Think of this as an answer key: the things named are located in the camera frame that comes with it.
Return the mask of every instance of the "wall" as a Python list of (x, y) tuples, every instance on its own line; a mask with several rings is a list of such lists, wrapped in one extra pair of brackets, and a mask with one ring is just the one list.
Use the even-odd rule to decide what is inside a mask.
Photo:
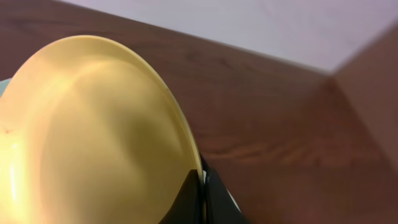
[(398, 18), (397, 0), (66, 0), (332, 72)]
[(398, 170), (398, 25), (335, 78)]

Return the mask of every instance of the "white wall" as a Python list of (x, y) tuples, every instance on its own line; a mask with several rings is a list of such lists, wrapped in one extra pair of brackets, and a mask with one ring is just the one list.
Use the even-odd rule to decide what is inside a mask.
[(331, 72), (398, 20), (398, 0), (66, 0)]

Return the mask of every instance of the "wooden table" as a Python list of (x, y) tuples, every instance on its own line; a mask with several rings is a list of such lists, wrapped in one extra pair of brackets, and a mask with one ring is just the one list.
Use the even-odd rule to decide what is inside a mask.
[(70, 35), (116, 40), (168, 84), (252, 223), (398, 223), (398, 179), (331, 78), (46, 0), (0, 1), (0, 79)]

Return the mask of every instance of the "yellow plastic bowl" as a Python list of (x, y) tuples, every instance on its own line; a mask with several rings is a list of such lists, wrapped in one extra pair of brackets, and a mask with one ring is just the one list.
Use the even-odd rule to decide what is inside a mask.
[(0, 223), (158, 223), (191, 169), (171, 92), (112, 40), (44, 47), (0, 98)]

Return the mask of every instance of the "yellow bowl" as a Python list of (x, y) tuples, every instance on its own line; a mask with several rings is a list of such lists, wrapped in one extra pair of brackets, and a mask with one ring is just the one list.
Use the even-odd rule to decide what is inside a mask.
[(158, 223), (200, 157), (166, 84), (109, 39), (34, 54), (0, 99), (0, 222)]

